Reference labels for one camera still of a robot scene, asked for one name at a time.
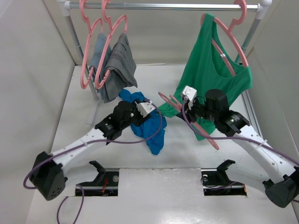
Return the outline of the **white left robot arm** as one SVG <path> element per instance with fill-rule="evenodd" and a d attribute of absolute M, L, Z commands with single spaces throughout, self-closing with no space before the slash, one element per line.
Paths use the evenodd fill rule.
<path fill-rule="evenodd" d="M 82 182 L 99 185 L 104 181 L 105 169 L 97 161 L 80 165 L 90 153 L 109 143 L 119 143 L 117 138 L 131 125 L 140 126 L 155 110 L 149 100 L 120 101 L 113 112 L 97 123 L 88 133 L 70 145 L 51 154 L 41 152 L 25 180 L 33 184 L 45 200 L 58 197 L 65 187 Z"/>

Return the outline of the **blue t shirt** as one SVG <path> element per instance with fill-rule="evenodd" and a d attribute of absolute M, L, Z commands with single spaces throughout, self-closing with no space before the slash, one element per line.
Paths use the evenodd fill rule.
<path fill-rule="evenodd" d="M 134 92 L 131 93 L 130 91 L 123 89 L 119 93 L 119 97 L 124 100 L 132 103 L 134 100 L 138 99 L 140 101 L 143 101 L 146 99 L 146 97 L 141 92 Z M 147 146 L 149 147 L 151 153 L 153 155 L 158 155 L 162 148 L 164 147 L 164 135 L 165 135 L 165 128 L 167 127 L 167 122 L 164 116 L 162 116 L 162 123 L 161 118 L 157 110 L 154 110 L 150 114 L 150 118 L 145 121 L 140 126 L 131 125 L 131 129 L 133 133 L 143 139 L 149 138 L 151 135 L 153 135 L 158 128 L 161 126 L 161 129 L 159 132 L 146 141 Z"/>

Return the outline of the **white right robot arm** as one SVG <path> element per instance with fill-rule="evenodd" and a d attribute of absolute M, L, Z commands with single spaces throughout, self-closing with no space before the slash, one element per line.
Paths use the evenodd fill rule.
<path fill-rule="evenodd" d="M 272 148 L 260 137 L 250 122 L 240 113 L 230 110 L 226 94 L 219 89 L 205 93 L 200 103 L 197 91 L 186 86 L 181 92 L 183 100 L 181 114 L 190 125 L 198 118 L 212 121 L 216 129 L 224 134 L 221 140 L 232 140 L 244 149 L 265 171 L 264 175 L 219 169 L 217 181 L 226 184 L 236 181 L 265 193 L 268 199 L 280 208 L 285 208 L 299 195 L 299 163 L 295 159 Z"/>

